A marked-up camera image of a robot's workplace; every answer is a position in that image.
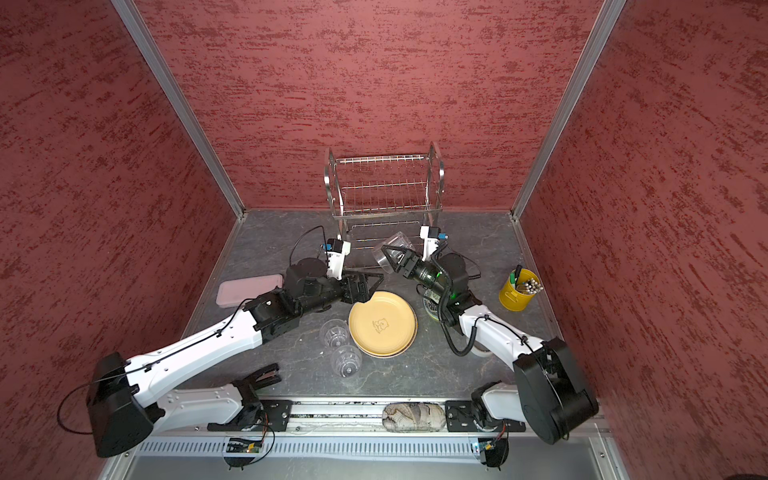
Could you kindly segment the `chrome two-tier dish rack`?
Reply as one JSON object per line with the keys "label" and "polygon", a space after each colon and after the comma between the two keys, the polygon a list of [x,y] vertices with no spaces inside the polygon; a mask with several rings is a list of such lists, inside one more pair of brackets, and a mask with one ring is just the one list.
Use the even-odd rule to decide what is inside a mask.
{"label": "chrome two-tier dish rack", "polygon": [[418,252],[420,230],[442,212],[445,167],[437,143],[424,152],[337,157],[324,154],[324,185],[341,239],[351,244],[346,265],[376,269],[375,248],[398,232]]}

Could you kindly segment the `green leaf pattern bowl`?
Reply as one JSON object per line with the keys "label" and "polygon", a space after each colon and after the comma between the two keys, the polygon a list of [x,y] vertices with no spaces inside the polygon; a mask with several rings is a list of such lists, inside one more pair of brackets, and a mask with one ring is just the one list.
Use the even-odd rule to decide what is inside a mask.
{"label": "green leaf pattern bowl", "polygon": [[424,307],[425,312],[427,313],[427,315],[431,319],[433,319],[435,321],[439,320],[438,304],[437,303],[435,303],[431,299],[423,298],[423,307]]}

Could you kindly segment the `yellow bear plate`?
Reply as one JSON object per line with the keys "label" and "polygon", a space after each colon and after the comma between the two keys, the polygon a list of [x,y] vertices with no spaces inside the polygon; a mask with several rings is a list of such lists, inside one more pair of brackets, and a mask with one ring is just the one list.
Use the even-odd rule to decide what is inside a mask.
{"label": "yellow bear plate", "polygon": [[377,291],[367,302],[352,306],[348,329],[363,353],[374,358],[392,358],[413,344],[418,320],[405,299],[392,292]]}

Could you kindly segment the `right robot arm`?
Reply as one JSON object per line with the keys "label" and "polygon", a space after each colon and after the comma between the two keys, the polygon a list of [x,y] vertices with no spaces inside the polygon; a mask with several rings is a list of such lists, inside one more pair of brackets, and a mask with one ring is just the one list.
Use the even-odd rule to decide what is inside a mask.
{"label": "right robot arm", "polygon": [[437,295],[438,322],[455,355],[481,345],[513,371],[513,386],[498,381],[473,391],[470,412],[477,428],[523,423],[552,445],[599,413],[596,395],[566,342],[530,336],[495,315],[471,291],[462,256],[437,249],[425,260],[394,245],[384,245],[382,253],[396,274]]}

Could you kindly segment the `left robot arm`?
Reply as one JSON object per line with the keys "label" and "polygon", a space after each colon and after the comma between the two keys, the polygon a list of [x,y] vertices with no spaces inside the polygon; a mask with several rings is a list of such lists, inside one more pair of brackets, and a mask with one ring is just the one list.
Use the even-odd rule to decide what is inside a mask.
{"label": "left robot arm", "polygon": [[307,314],[336,302],[370,300],[383,279],[381,273],[354,270],[330,276],[322,261],[305,258],[287,269],[281,287],[244,299],[232,315],[205,330],[129,359],[117,352],[103,357],[86,395],[97,456],[125,453],[165,430],[255,426],[256,392],[268,382],[265,369],[216,388],[183,390],[181,384],[293,330]]}

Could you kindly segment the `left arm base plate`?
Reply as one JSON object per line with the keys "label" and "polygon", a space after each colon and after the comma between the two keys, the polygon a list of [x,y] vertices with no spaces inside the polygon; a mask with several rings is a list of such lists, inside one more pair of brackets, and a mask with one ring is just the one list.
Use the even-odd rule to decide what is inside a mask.
{"label": "left arm base plate", "polygon": [[285,432],[293,405],[294,402],[291,400],[261,400],[258,403],[244,406],[227,423],[209,423],[207,430],[211,432],[254,432],[262,430]]}

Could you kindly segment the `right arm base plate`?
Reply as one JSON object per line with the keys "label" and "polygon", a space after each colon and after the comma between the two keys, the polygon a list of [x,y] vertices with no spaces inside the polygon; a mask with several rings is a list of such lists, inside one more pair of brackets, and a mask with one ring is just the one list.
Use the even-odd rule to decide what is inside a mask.
{"label": "right arm base plate", "polygon": [[446,428],[449,432],[522,433],[526,424],[515,420],[493,418],[479,402],[447,400],[444,404]]}

